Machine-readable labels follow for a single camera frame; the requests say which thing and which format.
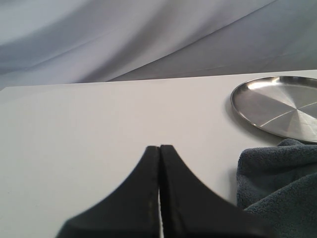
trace microfiber towel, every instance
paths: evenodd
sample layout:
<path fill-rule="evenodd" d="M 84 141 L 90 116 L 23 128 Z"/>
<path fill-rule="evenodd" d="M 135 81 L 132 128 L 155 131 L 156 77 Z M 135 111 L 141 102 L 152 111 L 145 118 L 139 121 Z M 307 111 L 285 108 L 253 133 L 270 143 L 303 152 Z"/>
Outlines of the microfiber towel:
<path fill-rule="evenodd" d="M 278 238 L 317 238 L 317 145 L 286 139 L 242 152 L 237 206 L 262 217 Z"/>

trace metal plate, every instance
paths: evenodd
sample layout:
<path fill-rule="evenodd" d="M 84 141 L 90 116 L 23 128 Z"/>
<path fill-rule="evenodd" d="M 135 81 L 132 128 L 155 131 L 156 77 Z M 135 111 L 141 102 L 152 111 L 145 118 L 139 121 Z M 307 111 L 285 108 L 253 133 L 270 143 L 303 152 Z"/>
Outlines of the metal plate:
<path fill-rule="evenodd" d="M 242 118 L 264 131 L 317 143 L 317 79 L 251 80 L 232 92 L 231 104 Z"/>

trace white fabric backdrop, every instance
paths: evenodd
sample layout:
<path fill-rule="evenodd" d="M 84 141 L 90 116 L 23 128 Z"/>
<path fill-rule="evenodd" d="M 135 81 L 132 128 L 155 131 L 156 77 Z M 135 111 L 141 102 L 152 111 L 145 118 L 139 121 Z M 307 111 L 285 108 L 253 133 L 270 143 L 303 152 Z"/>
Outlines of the white fabric backdrop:
<path fill-rule="evenodd" d="M 0 87 L 279 70 L 294 53 L 293 68 L 312 68 L 316 12 L 317 0 L 2 0 Z"/>

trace white table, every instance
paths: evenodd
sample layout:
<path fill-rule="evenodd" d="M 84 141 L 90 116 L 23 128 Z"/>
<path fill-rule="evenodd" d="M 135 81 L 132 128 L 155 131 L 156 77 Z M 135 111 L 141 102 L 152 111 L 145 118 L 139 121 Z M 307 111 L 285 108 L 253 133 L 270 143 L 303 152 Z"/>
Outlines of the white table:
<path fill-rule="evenodd" d="M 235 201 L 242 150 L 281 139 L 236 118 L 231 91 L 267 75 L 8 87 L 0 92 L 0 237 L 50 238 L 112 192 L 147 145 L 172 144 L 213 191 Z"/>

